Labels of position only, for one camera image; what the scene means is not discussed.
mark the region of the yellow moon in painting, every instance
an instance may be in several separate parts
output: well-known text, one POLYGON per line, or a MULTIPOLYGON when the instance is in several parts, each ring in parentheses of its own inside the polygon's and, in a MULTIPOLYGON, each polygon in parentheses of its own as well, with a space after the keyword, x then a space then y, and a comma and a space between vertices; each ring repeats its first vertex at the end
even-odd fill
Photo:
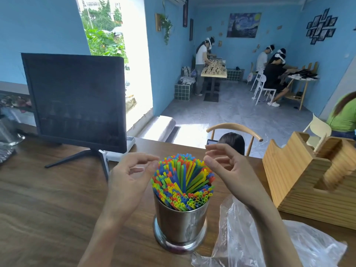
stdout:
POLYGON ((257 14, 255 15, 255 21, 259 21, 260 18, 261 18, 261 14, 260 14, 260 13, 257 13, 257 14))

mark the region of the white sneaker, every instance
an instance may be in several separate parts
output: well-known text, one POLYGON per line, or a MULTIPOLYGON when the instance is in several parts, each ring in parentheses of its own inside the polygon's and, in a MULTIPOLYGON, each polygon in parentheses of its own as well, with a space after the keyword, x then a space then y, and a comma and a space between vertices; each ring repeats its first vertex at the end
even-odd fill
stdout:
POLYGON ((279 106, 280 106, 280 104, 278 104, 277 102, 273 102, 273 103, 268 102, 267 104, 268 104, 269 106, 273 106, 273 107, 279 107, 279 106))

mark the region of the hanging plant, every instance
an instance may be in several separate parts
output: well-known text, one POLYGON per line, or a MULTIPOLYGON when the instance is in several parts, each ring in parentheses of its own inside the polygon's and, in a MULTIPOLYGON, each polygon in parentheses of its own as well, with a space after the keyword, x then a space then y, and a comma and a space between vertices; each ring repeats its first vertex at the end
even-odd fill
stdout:
POLYGON ((164 35, 164 42, 166 45, 168 45, 168 41, 169 41, 169 36, 171 35, 171 31, 173 28, 172 22, 168 19, 168 16, 166 17, 163 14, 159 15, 161 18, 161 26, 162 28, 166 29, 166 33, 164 35))

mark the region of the black monitor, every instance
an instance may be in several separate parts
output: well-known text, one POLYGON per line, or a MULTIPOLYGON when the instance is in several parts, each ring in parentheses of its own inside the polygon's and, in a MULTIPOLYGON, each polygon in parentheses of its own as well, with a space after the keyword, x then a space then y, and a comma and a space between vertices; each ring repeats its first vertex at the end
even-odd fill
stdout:
POLYGON ((127 151, 123 58, 21 56, 41 137, 92 151, 127 151))

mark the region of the gray pants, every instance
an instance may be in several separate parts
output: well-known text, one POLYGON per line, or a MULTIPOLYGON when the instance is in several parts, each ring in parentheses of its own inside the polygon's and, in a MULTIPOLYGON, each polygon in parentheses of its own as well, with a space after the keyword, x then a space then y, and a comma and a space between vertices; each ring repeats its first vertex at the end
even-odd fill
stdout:
POLYGON ((200 94, 202 91, 202 84, 204 82, 204 77, 201 76, 202 70, 205 67, 205 65, 195 65, 195 69, 197 71, 197 83, 195 85, 195 93, 200 94))

